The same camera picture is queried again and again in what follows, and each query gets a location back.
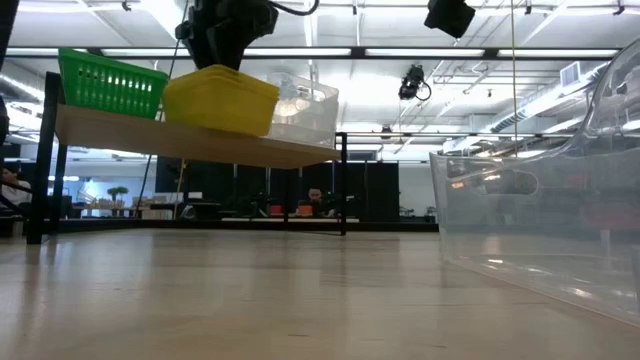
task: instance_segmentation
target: white wall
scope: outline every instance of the white wall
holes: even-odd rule
[[[398,177],[400,206],[413,209],[416,216],[424,216],[427,206],[436,206],[429,164],[400,163]]]

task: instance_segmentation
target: black partition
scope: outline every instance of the black partition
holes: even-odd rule
[[[366,167],[366,220],[396,222],[400,213],[397,163],[368,163]]]
[[[298,169],[271,169],[269,181],[270,197],[274,205],[289,205],[289,212],[295,212],[302,188],[298,181]]]
[[[342,170],[332,163],[300,169],[267,169],[254,166],[188,162],[184,186],[190,192],[202,192],[206,200],[218,202],[221,209],[237,217],[264,217],[269,205],[284,205],[294,213],[298,203],[307,199],[310,188],[320,189],[327,201],[340,212]],[[159,157],[156,192],[175,192],[180,159]],[[348,163],[347,216],[362,222],[396,222],[399,214],[397,163]]]
[[[176,192],[180,176],[180,159],[158,157],[155,191]],[[188,161],[183,186],[189,192],[201,192],[206,200],[226,204],[233,202],[233,165],[205,161]]]

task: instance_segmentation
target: fluorescent light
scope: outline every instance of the fluorescent light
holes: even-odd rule
[[[49,181],[55,181],[56,177],[53,175],[49,176]],[[80,181],[80,177],[79,176],[64,176],[62,177],[63,181]]]
[[[138,4],[129,4],[129,7],[133,9],[139,9]],[[91,6],[88,9],[93,11],[122,11],[122,5],[98,5]],[[37,5],[23,5],[18,6],[19,12],[33,12],[33,13],[48,13],[48,14],[73,14],[87,12],[87,8],[84,6],[37,6]]]
[[[87,52],[87,49],[73,49]],[[7,56],[58,56],[58,48],[7,48]]]
[[[11,86],[15,86],[16,88],[28,93],[29,95],[35,97],[36,99],[40,100],[40,101],[44,101],[44,91],[42,90],[38,90],[32,86],[29,86],[27,84],[21,83],[18,80],[14,80],[6,75],[2,75],[0,74],[0,80],[3,80],[5,82],[7,82],[9,85]]]
[[[370,132],[370,133],[351,133],[349,134],[349,137],[403,137],[404,133],[398,133],[398,132],[394,132],[394,133],[383,133],[383,132]]]
[[[248,48],[245,56],[349,56],[351,49],[344,48]]]
[[[601,57],[610,58],[618,53],[617,49],[516,49],[517,57]],[[498,50],[498,57],[513,57],[514,51]]]
[[[632,131],[640,129],[640,120],[632,120],[622,125],[622,130],[624,131]]]
[[[102,53],[105,56],[173,56],[175,49],[104,49]],[[177,56],[189,56],[189,50],[185,48],[178,49]]]
[[[39,143],[40,139],[36,140],[32,137],[29,136],[22,136],[22,135],[17,135],[17,134],[11,134],[12,137],[16,138],[16,139],[20,139],[20,140],[26,140],[26,141],[30,141],[33,143]]]
[[[480,57],[483,49],[366,49],[366,56]]]
[[[532,156],[540,155],[546,150],[529,150],[529,151],[520,151],[518,152],[518,158],[529,158]]]
[[[543,131],[544,133],[554,133],[556,131],[560,131],[560,130],[564,130],[564,129],[568,129],[570,127],[572,127],[575,124],[578,124],[582,122],[582,118],[575,118],[575,119],[571,119],[571,120],[567,120],[564,122],[561,122],[560,124],[554,125],[550,128],[548,128],[547,130]]]
[[[121,156],[121,157],[144,157],[144,158],[146,158],[146,156],[144,154],[132,153],[132,152],[129,152],[129,151],[111,150],[111,149],[102,149],[102,151],[104,151],[106,153],[109,153],[109,154]]]

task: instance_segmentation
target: clear plastic container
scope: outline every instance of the clear plastic container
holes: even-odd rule
[[[444,257],[640,325],[639,159],[636,41],[564,146],[528,159],[432,154]]]
[[[267,81],[280,88],[268,137],[332,148],[338,116],[338,89],[286,73]]]

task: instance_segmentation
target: wooden shelf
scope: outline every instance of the wooden shelf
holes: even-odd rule
[[[56,134],[65,145],[279,169],[340,158],[333,149],[67,105],[58,105]]]

